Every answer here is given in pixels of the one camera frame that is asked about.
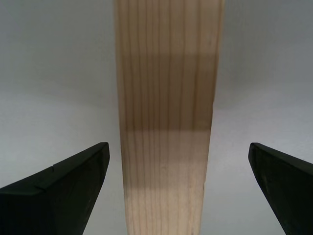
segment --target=light wood surface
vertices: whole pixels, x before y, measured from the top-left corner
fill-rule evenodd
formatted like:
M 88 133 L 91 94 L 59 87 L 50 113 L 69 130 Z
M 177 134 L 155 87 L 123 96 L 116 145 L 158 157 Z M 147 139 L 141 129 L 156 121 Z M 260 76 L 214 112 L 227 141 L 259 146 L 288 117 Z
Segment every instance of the light wood surface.
M 200 233 L 223 0 L 115 0 L 129 235 Z

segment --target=wood grain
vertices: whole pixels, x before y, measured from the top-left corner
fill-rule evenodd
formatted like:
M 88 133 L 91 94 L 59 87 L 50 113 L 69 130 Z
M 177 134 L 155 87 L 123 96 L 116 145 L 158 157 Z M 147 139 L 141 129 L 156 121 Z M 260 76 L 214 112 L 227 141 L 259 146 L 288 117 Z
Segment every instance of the wood grain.
M 223 0 L 115 0 L 129 235 L 200 233 Z

